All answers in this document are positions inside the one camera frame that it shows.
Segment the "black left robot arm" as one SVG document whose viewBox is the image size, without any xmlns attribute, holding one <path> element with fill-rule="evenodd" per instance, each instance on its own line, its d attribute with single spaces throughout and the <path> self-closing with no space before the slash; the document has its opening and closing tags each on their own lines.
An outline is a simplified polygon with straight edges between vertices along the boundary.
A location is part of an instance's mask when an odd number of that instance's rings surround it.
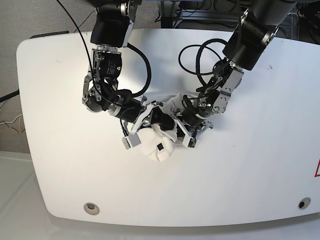
<svg viewBox="0 0 320 240">
<path fill-rule="evenodd" d="M 232 92 L 241 83 L 244 70 L 252 70 L 260 56 L 275 37 L 280 23 L 297 5 L 296 0 L 254 0 L 237 16 L 237 26 L 228 41 L 212 38 L 198 46 L 194 75 L 201 83 L 197 97 L 183 95 L 182 112 L 177 117 L 177 137 L 188 147 L 196 144 L 201 131 L 208 128 L 205 122 L 210 116 L 226 111 Z M 224 45 L 224 58 L 209 72 L 205 82 L 201 72 L 203 50 L 213 43 Z"/>
</svg>

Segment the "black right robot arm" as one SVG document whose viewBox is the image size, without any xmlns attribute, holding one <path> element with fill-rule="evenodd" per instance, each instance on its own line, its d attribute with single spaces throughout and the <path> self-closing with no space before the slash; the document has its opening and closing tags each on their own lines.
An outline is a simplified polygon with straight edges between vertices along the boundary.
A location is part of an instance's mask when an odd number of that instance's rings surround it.
<svg viewBox="0 0 320 240">
<path fill-rule="evenodd" d="M 150 112 L 138 97 L 144 95 L 152 80 L 152 69 L 148 58 L 129 43 L 140 0 L 90 0 L 95 8 L 96 22 L 91 33 L 92 49 L 88 74 L 84 79 L 82 102 L 94 112 L 109 112 L 120 123 L 136 123 L 141 117 L 140 128 L 158 125 L 162 131 L 175 128 L 175 121 L 159 106 L 152 106 Z M 141 90 L 133 93 L 119 89 L 118 77 L 122 70 L 120 48 L 129 48 L 137 53 L 146 66 L 146 82 Z"/>
</svg>

